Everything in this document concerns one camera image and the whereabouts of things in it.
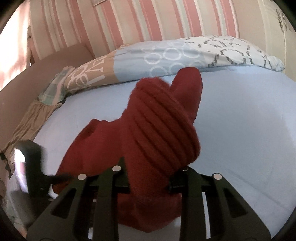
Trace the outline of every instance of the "red garment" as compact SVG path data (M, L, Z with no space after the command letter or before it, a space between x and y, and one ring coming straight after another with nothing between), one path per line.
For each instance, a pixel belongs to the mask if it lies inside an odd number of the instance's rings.
M200 153L193 122L201 93L194 67L181 69L171 87L160 78L140 80L121 118L93 119L81 131L57 175L98 175L124 156L131 194L118 196L118 222L144 232L168 225L181 215L181 195L165 189L169 177ZM65 186L56 185L55 193Z

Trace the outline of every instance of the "striped wallpaper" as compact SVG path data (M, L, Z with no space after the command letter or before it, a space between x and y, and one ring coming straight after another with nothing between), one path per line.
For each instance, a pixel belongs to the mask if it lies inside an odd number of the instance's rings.
M232 0L31 0L35 60L83 42L94 57L122 44L201 35L239 37Z

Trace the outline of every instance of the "brown garment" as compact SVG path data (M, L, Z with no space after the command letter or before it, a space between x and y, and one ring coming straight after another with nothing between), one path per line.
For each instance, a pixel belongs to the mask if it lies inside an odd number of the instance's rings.
M62 104L46 105L40 101L34 100L23 116L20 124L13 132L11 140L7 143L3 150L8 164L11 168L11 173L14 172L13 148L19 140L34 140L37 133L51 116L51 114Z

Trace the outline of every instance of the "brown headboard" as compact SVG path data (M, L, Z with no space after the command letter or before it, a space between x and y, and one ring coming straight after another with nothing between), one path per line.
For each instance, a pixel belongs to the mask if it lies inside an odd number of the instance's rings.
M0 150L12 137L29 105L65 66L79 67L93 57L83 44L56 52L16 76L0 91Z

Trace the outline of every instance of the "red fabric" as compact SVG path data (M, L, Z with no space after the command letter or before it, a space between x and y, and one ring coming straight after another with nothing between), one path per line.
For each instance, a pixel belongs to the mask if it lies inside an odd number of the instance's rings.
M181 215L181 195L165 189L169 177L200 153L193 122L201 93L201 75L194 67L181 69L171 87L160 78L140 80L121 118L92 120L69 147L57 174L98 175L124 156L131 194L118 196L118 222L144 232L168 225Z

